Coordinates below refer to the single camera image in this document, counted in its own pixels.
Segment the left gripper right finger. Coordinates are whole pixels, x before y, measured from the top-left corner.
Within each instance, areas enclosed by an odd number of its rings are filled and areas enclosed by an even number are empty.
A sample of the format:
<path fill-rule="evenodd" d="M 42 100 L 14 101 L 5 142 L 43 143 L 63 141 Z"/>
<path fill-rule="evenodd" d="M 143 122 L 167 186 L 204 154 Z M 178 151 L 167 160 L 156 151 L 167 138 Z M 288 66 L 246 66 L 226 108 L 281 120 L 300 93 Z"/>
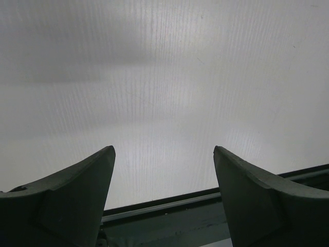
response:
<path fill-rule="evenodd" d="M 298 184 L 214 148 L 233 246 L 328 246 L 328 191 Z"/>

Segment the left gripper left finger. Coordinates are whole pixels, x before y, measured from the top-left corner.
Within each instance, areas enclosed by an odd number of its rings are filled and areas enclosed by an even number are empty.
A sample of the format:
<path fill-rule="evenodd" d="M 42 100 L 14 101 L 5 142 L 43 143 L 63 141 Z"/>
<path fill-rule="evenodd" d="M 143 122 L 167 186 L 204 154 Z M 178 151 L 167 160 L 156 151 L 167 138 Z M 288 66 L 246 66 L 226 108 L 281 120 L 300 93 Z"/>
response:
<path fill-rule="evenodd" d="M 114 164 L 115 149 L 107 146 L 1 192 L 1 246 L 96 246 Z"/>

